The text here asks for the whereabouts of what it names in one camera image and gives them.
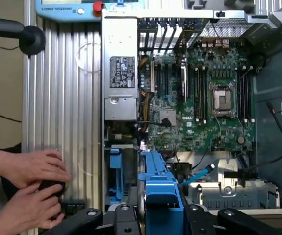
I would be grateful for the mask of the person's right hand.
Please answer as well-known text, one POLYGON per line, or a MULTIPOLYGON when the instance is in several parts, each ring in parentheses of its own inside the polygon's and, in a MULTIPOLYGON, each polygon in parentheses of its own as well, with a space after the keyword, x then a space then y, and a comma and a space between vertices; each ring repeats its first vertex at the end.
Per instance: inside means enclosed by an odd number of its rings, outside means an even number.
POLYGON ((55 184, 39 190, 40 183, 34 183, 19 190, 6 204, 6 219, 21 232, 34 228, 51 229, 62 222, 64 214, 57 192, 62 185, 55 184))

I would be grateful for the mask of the person's left hand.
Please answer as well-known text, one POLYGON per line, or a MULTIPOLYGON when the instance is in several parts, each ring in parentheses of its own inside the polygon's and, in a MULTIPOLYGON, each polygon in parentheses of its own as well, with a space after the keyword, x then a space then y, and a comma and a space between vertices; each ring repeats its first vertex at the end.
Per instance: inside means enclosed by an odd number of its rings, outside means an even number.
POLYGON ((0 176, 22 189, 41 180, 67 182, 67 172, 62 154, 56 150, 40 150, 30 153, 7 153, 1 164, 0 176))

